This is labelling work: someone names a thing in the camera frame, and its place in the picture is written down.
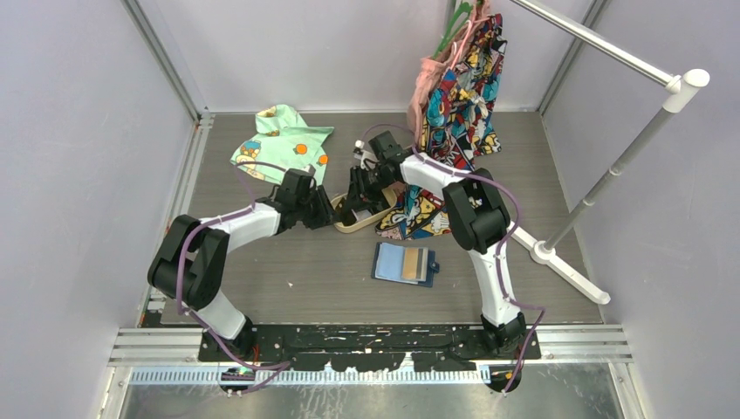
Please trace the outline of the white credit card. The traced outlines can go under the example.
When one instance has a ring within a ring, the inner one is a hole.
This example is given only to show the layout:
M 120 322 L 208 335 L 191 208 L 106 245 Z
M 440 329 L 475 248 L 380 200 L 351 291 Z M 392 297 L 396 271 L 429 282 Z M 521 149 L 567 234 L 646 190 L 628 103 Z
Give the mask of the white credit card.
M 373 216 L 373 214 L 366 209 L 362 211 L 354 211 L 353 215 L 355 216 L 356 223 L 364 222 L 365 220 Z

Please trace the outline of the beige oval tray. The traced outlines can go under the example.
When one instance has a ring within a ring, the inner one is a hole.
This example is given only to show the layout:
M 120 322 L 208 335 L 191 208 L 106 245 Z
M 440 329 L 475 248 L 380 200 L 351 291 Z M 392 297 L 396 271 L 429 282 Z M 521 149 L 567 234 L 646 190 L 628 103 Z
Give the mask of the beige oval tray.
M 393 189 L 391 189 L 391 188 L 386 188 L 386 189 L 383 189 L 382 191 L 385 191 L 387 193 L 387 197 L 388 198 L 390 198 L 390 193 L 393 193 L 394 194 L 394 202 L 392 203 L 392 207 L 391 207 L 391 209 L 392 209 L 395 206 L 396 202 L 397 202 L 397 196 L 398 196 L 398 194 Z M 363 229 L 363 228 L 365 228 L 367 226 L 372 226 L 374 224 L 377 224 L 386 214 L 388 214 L 391 211 L 391 209 L 387 209 L 385 211 L 382 211 L 379 214 L 373 215 L 372 217 L 368 218 L 367 220 L 365 220 L 364 222 L 361 222 L 361 223 L 356 223 L 355 222 L 352 225 L 345 226 L 345 225 L 343 225 L 342 223 L 340 223 L 338 221 L 338 222 L 334 223 L 333 226 L 339 232 L 341 232 L 341 233 L 351 234 L 351 233 L 354 233 L 355 231 L 358 231 L 360 229 Z

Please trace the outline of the tan credit card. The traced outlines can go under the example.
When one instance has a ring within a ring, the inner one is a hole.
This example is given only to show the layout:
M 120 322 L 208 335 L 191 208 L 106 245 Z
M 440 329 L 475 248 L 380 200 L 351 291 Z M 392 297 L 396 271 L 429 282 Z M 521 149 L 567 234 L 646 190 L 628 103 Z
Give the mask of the tan credit card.
M 401 279 L 410 282 L 424 281 L 425 253 L 421 248 L 405 248 L 403 252 Z

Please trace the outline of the navy blue card holder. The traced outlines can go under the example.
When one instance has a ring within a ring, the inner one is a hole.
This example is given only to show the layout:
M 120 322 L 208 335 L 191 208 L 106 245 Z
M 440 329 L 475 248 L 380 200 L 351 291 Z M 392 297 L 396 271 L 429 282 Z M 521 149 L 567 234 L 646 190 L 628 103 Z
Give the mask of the navy blue card holder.
M 371 277 L 388 282 L 431 288 L 440 272 L 436 254 L 428 247 L 406 247 L 378 242 Z

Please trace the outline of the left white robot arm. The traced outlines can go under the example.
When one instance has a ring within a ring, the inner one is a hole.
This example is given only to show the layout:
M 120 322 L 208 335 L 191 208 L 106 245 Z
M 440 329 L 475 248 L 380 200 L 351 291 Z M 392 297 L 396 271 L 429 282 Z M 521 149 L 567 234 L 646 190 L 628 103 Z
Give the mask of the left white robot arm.
M 197 219 L 180 215 L 170 224 L 147 273 L 148 283 L 204 321 L 235 361 L 251 355 L 253 323 L 222 289 L 227 256 L 258 239 L 273 237 L 297 223 L 315 230 L 334 223 L 335 212 L 311 175 L 289 169 L 269 196 L 226 215 Z

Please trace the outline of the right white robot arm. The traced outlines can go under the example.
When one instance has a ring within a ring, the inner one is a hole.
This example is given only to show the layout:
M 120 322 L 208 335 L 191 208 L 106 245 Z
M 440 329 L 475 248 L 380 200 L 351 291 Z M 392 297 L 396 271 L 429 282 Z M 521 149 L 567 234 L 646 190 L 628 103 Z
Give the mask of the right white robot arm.
M 395 182 L 419 186 L 440 197 L 457 244 L 469 253 L 482 296 L 483 342 L 487 352 L 503 359 L 524 355 L 534 328 L 524 316 L 527 306 L 513 292 L 507 244 L 518 227 L 502 196 L 507 190 L 489 171 L 451 168 L 397 143 L 385 131 L 369 141 L 370 167 L 350 170 L 348 192 L 336 210 L 341 222 L 380 205 L 382 191 Z

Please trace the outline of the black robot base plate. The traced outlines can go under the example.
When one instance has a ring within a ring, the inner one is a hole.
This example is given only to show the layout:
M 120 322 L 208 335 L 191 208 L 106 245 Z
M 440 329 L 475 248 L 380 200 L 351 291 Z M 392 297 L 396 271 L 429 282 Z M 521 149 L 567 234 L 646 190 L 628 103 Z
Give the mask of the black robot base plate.
M 521 346 L 495 349 L 479 325 L 280 325 L 252 328 L 248 361 L 288 361 L 296 371 L 395 371 L 410 358 L 415 372 L 471 371 L 479 361 L 514 363 Z

